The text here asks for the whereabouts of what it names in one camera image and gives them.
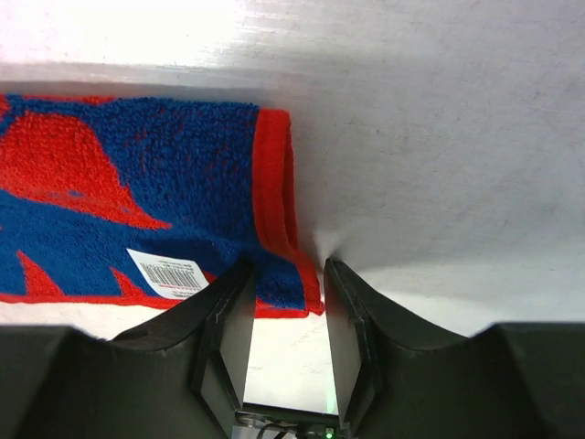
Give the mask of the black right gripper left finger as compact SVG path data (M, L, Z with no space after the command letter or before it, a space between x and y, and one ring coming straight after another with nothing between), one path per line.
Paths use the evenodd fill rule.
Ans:
M112 343L131 349L169 349L197 331L190 390L213 412L237 411L250 357L256 309L256 270L240 259L201 292L161 315L122 332Z

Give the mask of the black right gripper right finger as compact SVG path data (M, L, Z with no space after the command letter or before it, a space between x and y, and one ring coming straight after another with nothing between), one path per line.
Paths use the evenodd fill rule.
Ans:
M467 337L372 288L345 263L324 269L326 321L342 419L474 419Z

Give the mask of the red blue patterned towel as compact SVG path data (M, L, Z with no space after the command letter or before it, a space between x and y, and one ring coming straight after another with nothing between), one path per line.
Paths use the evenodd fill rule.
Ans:
M286 111L2 97L3 302L166 309L239 258L257 269L257 317L324 312L298 240Z

